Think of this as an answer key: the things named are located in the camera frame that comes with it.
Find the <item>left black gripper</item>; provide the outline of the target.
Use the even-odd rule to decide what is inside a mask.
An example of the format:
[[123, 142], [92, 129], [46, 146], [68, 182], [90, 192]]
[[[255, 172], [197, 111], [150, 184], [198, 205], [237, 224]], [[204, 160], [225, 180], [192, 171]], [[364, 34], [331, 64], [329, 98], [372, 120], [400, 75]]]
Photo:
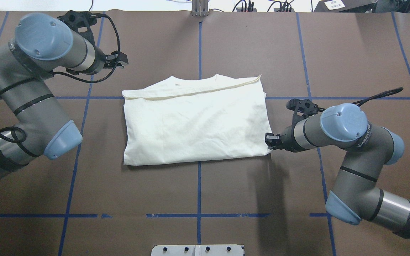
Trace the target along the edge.
[[99, 73], [102, 69], [124, 68], [129, 61], [124, 53], [112, 53], [111, 55], [96, 53], [93, 61], [93, 73]]

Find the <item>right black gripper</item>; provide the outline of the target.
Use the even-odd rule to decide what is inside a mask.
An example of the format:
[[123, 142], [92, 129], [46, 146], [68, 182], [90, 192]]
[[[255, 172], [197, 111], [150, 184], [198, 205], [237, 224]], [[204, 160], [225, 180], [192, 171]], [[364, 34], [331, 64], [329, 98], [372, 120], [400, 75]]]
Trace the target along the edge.
[[298, 152], [298, 143], [293, 134], [293, 128], [285, 128], [280, 134], [265, 133], [265, 143], [270, 150], [287, 150]]

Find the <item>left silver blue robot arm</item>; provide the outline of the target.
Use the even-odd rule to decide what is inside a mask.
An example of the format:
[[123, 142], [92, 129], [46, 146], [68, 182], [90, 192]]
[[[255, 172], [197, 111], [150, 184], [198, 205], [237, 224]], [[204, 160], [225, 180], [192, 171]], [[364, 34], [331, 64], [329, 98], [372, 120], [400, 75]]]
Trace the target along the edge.
[[64, 75], [94, 75], [128, 65], [117, 50], [105, 54], [91, 31], [104, 13], [68, 11], [53, 18], [44, 13], [23, 16], [14, 38], [0, 47], [0, 179], [26, 167], [39, 156], [57, 159], [82, 143], [75, 122], [62, 109], [45, 80]]

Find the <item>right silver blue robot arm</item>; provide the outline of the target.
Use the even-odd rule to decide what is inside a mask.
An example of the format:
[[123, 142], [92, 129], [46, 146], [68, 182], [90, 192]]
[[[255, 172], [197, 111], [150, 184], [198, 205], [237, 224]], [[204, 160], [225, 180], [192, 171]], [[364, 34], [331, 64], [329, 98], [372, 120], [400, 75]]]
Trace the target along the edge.
[[356, 104], [324, 109], [309, 99], [293, 99], [286, 108], [293, 111], [292, 123], [280, 134], [265, 134], [269, 149], [299, 153], [335, 146], [346, 152], [326, 211], [350, 225], [366, 220], [410, 239], [410, 199], [376, 186], [382, 168], [403, 156], [403, 139], [374, 126]]

